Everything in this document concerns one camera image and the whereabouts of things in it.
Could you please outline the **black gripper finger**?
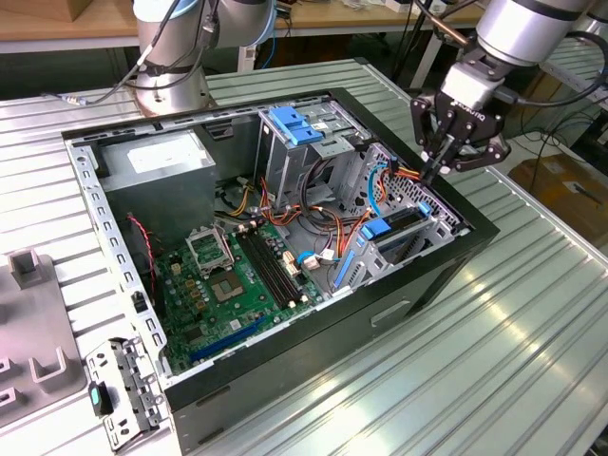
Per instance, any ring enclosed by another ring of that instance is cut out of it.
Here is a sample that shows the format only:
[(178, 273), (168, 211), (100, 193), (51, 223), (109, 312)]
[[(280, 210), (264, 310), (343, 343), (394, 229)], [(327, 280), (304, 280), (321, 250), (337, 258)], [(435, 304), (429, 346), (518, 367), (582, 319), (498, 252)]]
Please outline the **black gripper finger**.
[(503, 162), (511, 151), (496, 123), (463, 122), (447, 128), (447, 122), (442, 122), (436, 131), (437, 135), (440, 133), (445, 136), (438, 142), (438, 148), (428, 149), (428, 183), (440, 174)]
[(419, 178), (431, 184), (442, 167), (440, 158), (456, 120), (454, 105), (447, 96), (418, 96), (410, 102), (410, 111), (415, 141), (427, 155)]

